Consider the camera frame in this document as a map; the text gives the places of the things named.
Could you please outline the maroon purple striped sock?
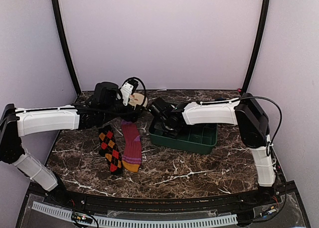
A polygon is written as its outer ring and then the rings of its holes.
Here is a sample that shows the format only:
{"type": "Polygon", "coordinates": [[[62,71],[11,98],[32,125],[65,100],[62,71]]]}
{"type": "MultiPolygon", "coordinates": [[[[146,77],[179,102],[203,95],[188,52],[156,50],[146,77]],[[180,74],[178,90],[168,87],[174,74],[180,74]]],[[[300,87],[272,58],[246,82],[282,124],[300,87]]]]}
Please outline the maroon purple striped sock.
{"type": "Polygon", "coordinates": [[[136,124],[122,121],[125,149],[122,155],[122,163],[126,170],[137,173],[142,163],[142,145],[140,133],[136,124]]]}

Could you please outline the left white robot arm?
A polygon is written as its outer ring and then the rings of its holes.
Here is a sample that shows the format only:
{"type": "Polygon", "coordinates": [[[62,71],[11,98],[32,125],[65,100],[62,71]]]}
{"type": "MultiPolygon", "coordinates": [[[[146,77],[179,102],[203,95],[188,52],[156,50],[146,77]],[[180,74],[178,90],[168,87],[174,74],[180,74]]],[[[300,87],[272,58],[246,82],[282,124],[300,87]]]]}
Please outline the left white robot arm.
{"type": "Polygon", "coordinates": [[[136,93],[139,83],[130,78],[122,86],[112,82],[96,84],[84,103],[62,107],[24,109],[8,104],[0,120],[0,160],[12,164],[37,182],[60,206],[70,202],[70,194],[58,176],[22,147],[21,138],[55,130],[85,130],[100,127],[121,117],[136,120],[147,104],[145,94],[136,93]]]}

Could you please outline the green compartment tray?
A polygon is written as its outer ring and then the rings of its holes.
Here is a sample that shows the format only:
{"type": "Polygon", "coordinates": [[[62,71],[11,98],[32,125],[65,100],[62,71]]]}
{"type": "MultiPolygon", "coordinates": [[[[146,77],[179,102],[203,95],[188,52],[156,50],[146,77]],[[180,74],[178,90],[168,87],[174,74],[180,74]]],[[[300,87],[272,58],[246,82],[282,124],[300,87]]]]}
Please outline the green compartment tray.
{"type": "Polygon", "coordinates": [[[217,143],[217,124],[187,125],[173,137],[162,130],[160,122],[154,119],[149,127],[154,145],[208,155],[217,143]]]}

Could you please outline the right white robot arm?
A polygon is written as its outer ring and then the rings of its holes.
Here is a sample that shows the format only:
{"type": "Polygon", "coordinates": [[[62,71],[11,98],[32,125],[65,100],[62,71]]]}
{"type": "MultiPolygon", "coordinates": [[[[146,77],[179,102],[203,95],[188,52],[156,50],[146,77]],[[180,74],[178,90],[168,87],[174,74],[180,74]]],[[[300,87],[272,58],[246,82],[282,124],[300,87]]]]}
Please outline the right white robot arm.
{"type": "Polygon", "coordinates": [[[266,97],[244,93],[241,97],[212,102],[193,101],[173,105],[158,97],[148,111],[160,129],[175,136],[185,126],[197,124],[231,124],[238,126],[243,144],[252,152],[257,170],[258,185],[254,200],[265,205],[274,196],[271,186],[276,175],[271,150],[275,134],[271,134],[269,117],[258,100],[272,103],[266,97]]]}

